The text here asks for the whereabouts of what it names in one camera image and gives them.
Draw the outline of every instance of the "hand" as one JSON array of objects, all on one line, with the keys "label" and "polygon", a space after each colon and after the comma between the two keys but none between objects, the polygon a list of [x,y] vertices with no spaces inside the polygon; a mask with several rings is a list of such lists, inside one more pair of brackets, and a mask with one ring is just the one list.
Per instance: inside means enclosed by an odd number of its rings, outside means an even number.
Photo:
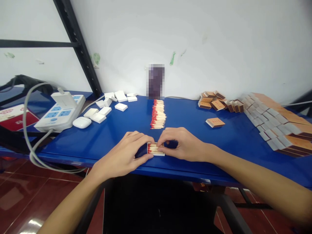
[{"label": "hand", "polygon": [[[159,147],[165,141],[169,143],[170,140],[179,142],[176,149]],[[166,155],[191,162],[209,162],[212,157],[210,155],[215,155],[213,152],[218,149],[215,145],[202,142],[183,127],[166,128],[162,132],[157,146],[159,147],[158,151]]]},{"label": "hand", "polygon": [[154,156],[145,154],[135,158],[138,149],[147,142],[155,143],[152,137],[138,131],[127,132],[108,154],[94,164],[89,175],[102,183],[109,178],[124,176],[134,171]]}]

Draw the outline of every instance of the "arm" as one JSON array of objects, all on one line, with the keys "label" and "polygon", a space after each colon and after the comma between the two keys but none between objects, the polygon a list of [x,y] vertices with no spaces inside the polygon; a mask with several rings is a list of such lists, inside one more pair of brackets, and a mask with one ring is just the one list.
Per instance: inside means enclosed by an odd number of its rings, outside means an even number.
[{"label": "arm", "polygon": [[179,159],[213,163],[294,222],[303,227],[311,225],[312,192],[305,187],[215,145],[204,143],[185,128],[166,128],[157,145],[169,140],[177,140],[177,148],[160,147],[159,151]]},{"label": "arm", "polygon": [[130,173],[153,157],[152,154],[145,154],[135,158],[138,149],[147,142],[155,143],[152,137],[143,133],[127,132],[107,155],[94,164],[88,176],[58,205],[38,234],[73,233],[101,183],[109,178]]}]

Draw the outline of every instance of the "stack of matchboxes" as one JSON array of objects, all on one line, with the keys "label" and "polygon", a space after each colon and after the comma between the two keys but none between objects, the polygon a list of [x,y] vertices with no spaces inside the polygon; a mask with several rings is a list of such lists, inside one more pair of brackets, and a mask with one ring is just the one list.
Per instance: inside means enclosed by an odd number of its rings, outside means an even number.
[{"label": "stack of matchboxes", "polygon": [[264,94],[249,93],[240,100],[244,113],[276,152],[293,157],[312,154],[312,124]]}]

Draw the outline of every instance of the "black chair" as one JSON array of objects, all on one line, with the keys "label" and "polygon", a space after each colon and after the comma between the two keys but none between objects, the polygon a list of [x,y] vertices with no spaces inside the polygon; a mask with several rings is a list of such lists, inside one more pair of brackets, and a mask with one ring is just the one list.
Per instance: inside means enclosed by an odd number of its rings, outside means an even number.
[{"label": "black chair", "polygon": [[215,225],[220,206],[234,234],[252,233],[225,194],[196,192],[192,183],[128,174],[104,182],[75,234],[85,234],[105,189],[103,233],[222,233]]}]

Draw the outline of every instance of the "white wall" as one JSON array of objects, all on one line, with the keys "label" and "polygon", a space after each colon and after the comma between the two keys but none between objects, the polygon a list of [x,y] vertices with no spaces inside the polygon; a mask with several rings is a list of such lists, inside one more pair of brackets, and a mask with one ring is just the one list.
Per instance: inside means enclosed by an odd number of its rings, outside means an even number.
[{"label": "white wall", "polygon": [[[70,42],[52,0],[0,1],[0,39]],[[73,48],[1,48],[0,85],[19,74],[91,91]]]},{"label": "white wall", "polygon": [[[310,0],[71,2],[89,53],[101,55],[103,91],[144,95],[150,63],[165,64],[166,96],[217,89],[229,99],[254,91],[289,102],[312,88]],[[69,41],[51,0],[1,1],[0,38]],[[0,49],[1,84],[20,73],[90,90],[71,48]]]}]

